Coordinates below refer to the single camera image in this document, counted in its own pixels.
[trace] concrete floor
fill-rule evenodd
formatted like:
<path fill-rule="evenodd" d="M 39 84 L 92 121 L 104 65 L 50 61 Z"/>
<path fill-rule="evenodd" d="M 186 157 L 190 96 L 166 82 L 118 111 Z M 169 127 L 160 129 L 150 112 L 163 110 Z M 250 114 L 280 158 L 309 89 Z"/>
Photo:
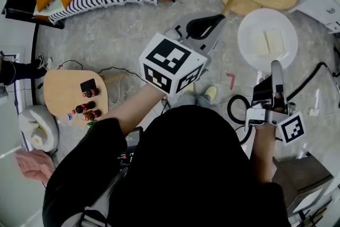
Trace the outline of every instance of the concrete floor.
<path fill-rule="evenodd" d="M 156 32 L 162 33 L 169 28 L 181 15 L 197 11 L 220 12 L 221 0 L 176 0 L 172 2 L 159 1 L 157 6 L 129 4 L 100 9 L 80 14 L 66 19 L 65 28 L 58 30 L 45 26 L 39 27 L 37 53 L 52 57 L 54 68 L 58 64 L 74 59 L 81 62 L 86 70 L 100 71 L 112 65 L 119 68 L 134 68 L 139 70 L 138 57 Z M 284 71 L 287 93 L 290 94 L 300 85 L 316 64 L 326 62 L 332 71 L 337 71 L 334 60 L 334 37 L 328 34 L 328 29 L 314 19 L 294 12 L 285 15 L 296 29 L 299 39 L 299 49 L 293 63 Z M 227 16 L 225 30 L 220 41 L 211 53 L 209 71 L 196 84 L 197 91 L 202 91 L 208 85 L 218 87 L 216 103 L 228 101 L 234 94 L 247 96 L 251 99 L 252 89 L 256 84 L 257 70 L 252 68 L 241 56 L 237 45 L 237 30 L 243 16 L 230 13 Z M 76 63 L 67 63 L 62 69 L 80 69 Z M 230 78 L 225 73 L 236 76 L 235 86 L 230 90 Z M 103 75 L 119 73 L 114 69 L 103 72 Z M 142 82 L 136 77 L 125 77 L 121 81 L 120 103 L 134 94 Z M 118 98 L 118 81 L 107 86 L 112 101 Z M 320 115 L 309 116 L 309 108 L 315 106 L 316 90 L 320 89 Z M 43 89 L 37 91 L 38 100 L 44 103 Z M 176 98 L 169 98 L 173 103 Z M 294 101 L 297 111 L 304 113 L 307 135 L 301 140 L 284 147 L 277 142 L 275 156 L 278 158 L 296 155 L 304 143 L 308 150 L 322 162 L 324 155 L 334 145 L 340 145 L 339 124 L 340 97 L 329 79 L 326 71 L 321 69 L 317 76 L 298 94 Z M 109 108 L 115 106 L 109 102 Z M 221 105 L 226 113 L 227 104 Z M 155 107 L 160 113 L 162 106 Z M 233 110 L 239 118 L 244 119 L 244 106 L 235 103 Z M 156 117 L 150 112 L 143 121 L 146 127 Z M 232 126 L 238 124 L 230 121 Z M 58 161 L 71 151 L 86 133 L 84 128 L 76 128 L 64 124 L 59 125 L 60 144 L 57 152 Z M 244 136 L 242 130 L 237 131 L 239 137 Z M 249 155 L 252 139 L 246 143 L 245 150 Z"/>

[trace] white drawer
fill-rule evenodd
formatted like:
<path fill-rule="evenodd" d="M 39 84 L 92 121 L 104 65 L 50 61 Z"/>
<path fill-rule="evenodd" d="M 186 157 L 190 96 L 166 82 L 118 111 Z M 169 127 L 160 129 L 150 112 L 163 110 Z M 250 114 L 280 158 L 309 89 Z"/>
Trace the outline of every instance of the white drawer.
<path fill-rule="evenodd" d="M 308 0 L 299 10 L 323 24 L 340 22 L 340 5 L 334 0 Z"/>
<path fill-rule="evenodd" d="M 326 24 L 326 27 L 329 28 L 332 32 L 340 32 L 340 24 L 337 22 Z"/>

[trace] person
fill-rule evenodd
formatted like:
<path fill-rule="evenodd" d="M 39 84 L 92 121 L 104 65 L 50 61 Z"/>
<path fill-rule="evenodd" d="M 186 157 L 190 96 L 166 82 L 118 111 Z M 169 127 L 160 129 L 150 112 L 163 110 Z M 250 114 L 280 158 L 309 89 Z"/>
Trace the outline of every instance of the person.
<path fill-rule="evenodd" d="M 164 93 L 147 83 L 104 115 L 49 179 L 44 226 L 90 226 L 83 223 L 90 212 L 104 222 L 97 226 L 290 226 L 283 191 L 271 182 L 275 127 L 256 127 L 249 160 L 234 129 L 214 111 L 215 95 L 215 87 L 198 97 L 187 88 L 175 107 L 142 133 L 129 169 L 114 188 L 125 137 Z M 110 193 L 107 211 L 92 211 L 103 192 Z"/>
<path fill-rule="evenodd" d="M 44 62 L 44 57 L 40 54 L 39 57 L 32 63 L 23 64 L 11 62 L 3 53 L 0 53 L 0 82 L 4 85 L 11 85 L 16 80 L 23 79 L 39 79 L 43 77 L 52 65 L 52 58 L 48 58 Z"/>

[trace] shoe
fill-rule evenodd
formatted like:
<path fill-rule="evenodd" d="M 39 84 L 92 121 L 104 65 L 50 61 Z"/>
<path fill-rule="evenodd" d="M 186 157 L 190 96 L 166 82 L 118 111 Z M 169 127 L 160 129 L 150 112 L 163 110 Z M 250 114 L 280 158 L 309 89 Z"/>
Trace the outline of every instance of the shoe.
<path fill-rule="evenodd" d="M 39 54 L 37 60 L 40 61 L 39 66 L 38 66 L 37 69 L 43 68 L 44 65 L 45 65 L 45 61 L 44 61 L 44 56 L 43 56 L 43 54 Z"/>
<path fill-rule="evenodd" d="M 217 88 L 213 85 L 209 86 L 209 88 L 207 89 L 207 91 L 205 91 L 204 96 L 208 96 L 210 99 L 210 102 L 212 102 L 217 94 Z"/>
<path fill-rule="evenodd" d="M 184 87 L 183 94 L 185 93 L 193 93 L 193 83 Z"/>
<path fill-rule="evenodd" d="M 48 59 L 47 59 L 47 62 L 46 62 L 45 65 L 44 65 L 44 68 L 45 68 L 47 71 L 51 70 L 51 68 L 52 68 L 52 63 L 53 63 L 52 58 L 51 58 L 51 57 L 48 58 Z"/>

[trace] black pants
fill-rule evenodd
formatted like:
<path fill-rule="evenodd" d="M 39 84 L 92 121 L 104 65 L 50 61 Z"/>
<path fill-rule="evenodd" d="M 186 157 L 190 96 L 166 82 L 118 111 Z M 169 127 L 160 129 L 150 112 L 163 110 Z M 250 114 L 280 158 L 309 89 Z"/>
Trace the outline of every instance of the black pants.
<path fill-rule="evenodd" d="M 23 79 L 39 79 L 46 74 L 45 68 L 37 69 L 40 64 L 40 60 L 35 60 L 33 63 L 11 63 L 9 61 L 2 61 L 0 82 L 5 85 L 10 85 L 16 80 Z"/>

